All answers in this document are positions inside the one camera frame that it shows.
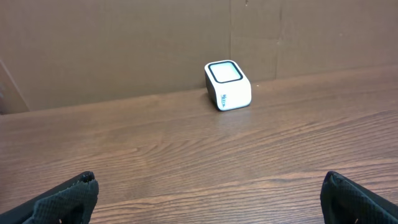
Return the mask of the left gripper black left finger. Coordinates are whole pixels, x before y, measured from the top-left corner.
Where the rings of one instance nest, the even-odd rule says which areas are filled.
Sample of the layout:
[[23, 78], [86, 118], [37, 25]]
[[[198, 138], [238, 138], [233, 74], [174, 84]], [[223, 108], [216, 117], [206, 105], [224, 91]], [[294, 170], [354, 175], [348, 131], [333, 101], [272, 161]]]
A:
[[89, 223], [99, 183], [85, 171], [1, 214], [1, 223]]

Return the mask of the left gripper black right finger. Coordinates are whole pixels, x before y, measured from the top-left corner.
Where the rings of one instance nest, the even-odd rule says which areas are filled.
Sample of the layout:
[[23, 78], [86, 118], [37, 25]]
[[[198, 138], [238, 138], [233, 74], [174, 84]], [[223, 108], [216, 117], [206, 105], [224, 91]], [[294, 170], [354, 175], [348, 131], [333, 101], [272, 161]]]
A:
[[320, 203], [327, 224], [397, 224], [397, 205], [329, 171], [322, 183]]

